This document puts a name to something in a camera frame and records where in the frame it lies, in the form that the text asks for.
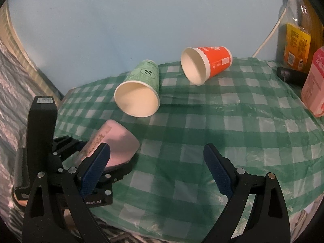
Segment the pink mug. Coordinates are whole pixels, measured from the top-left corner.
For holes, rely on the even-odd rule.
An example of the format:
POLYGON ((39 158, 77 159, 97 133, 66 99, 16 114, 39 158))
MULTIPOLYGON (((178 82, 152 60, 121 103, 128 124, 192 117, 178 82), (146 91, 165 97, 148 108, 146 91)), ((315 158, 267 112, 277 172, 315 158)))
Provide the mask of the pink mug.
POLYGON ((114 120, 108 120, 92 136, 74 160, 79 165, 86 157, 92 155, 101 143, 110 147, 110 159, 105 170, 113 170, 128 163, 140 147, 137 138, 124 126, 114 120))

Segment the green paper cup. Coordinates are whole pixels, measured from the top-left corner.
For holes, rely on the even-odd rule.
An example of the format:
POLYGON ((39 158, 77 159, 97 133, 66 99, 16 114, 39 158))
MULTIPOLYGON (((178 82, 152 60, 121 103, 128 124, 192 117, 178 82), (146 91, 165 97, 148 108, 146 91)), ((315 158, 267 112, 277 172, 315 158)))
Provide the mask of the green paper cup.
POLYGON ((160 106, 159 67, 151 60, 140 62, 114 92, 117 106, 133 117, 149 117, 160 106))

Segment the red paper cup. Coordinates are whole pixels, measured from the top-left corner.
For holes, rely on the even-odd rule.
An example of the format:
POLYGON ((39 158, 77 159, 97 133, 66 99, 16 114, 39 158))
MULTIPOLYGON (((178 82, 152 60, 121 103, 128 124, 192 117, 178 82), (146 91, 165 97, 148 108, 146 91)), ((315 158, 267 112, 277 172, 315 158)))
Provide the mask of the red paper cup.
POLYGON ((186 78, 201 86, 210 78, 229 68, 233 57, 223 46, 186 48, 181 54, 181 66, 186 78))

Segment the grey striped curtain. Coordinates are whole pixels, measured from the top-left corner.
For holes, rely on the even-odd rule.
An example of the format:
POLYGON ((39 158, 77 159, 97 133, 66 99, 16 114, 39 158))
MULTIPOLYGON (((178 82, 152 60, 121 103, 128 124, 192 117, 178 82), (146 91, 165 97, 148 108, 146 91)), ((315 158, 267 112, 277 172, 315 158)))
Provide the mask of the grey striped curtain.
POLYGON ((5 1, 1 5, 1 219, 17 240, 21 240, 23 211, 12 196, 16 152, 25 143, 34 97, 46 94, 60 103, 20 42, 5 1))

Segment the green checkered tablecloth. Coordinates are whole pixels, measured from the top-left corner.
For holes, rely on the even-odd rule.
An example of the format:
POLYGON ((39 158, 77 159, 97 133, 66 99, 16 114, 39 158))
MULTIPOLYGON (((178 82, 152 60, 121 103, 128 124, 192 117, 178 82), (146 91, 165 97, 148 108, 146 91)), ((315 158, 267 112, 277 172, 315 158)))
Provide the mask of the green checkered tablecloth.
POLYGON ((92 209, 114 227, 161 240, 200 242, 227 198, 203 160, 212 143, 250 174, 273 172, 290 217, 323 193, 323 119, 276 75, 277 63, 235 59, 202 86, 179 63, 160 66, 160 107, 150 117, 114 101, 125 74, 75 88, 58 111, 57 137, 89 140, 109 119, 140 142, 130 174, 113 186, 113 203, 92 209))

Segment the pink drink carton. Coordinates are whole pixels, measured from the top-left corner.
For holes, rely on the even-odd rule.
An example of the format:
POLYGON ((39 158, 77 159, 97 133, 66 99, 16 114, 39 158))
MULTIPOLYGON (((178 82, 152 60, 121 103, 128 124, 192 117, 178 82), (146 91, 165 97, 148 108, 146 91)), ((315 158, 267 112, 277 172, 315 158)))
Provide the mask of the pink drink carton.
POLYGON ((302 101, 315 117, 323 116, 324 100, 324 47, 313 56, 311 67, 302 88, 302 101))

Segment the black cylindrical object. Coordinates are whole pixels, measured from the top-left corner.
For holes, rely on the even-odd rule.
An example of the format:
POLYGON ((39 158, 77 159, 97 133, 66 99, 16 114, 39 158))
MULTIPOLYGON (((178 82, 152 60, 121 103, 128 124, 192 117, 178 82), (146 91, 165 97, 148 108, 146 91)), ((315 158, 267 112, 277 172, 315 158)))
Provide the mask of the black cylindrical object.
POLYGON ((302 88, 306 82, 307 74, 294 69, 277 67, 276 75, 285 83, 302 88))

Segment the orange juice bottle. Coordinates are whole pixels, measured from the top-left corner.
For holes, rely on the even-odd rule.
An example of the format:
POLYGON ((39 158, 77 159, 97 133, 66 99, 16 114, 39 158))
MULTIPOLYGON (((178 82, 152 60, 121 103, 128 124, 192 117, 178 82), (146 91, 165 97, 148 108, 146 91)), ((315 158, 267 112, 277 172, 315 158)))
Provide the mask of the orange juice bottle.
POLYGON ((311 18, 303 0, 287 0, 278 30, 278 60, 306 73, 311 45, 311 18))

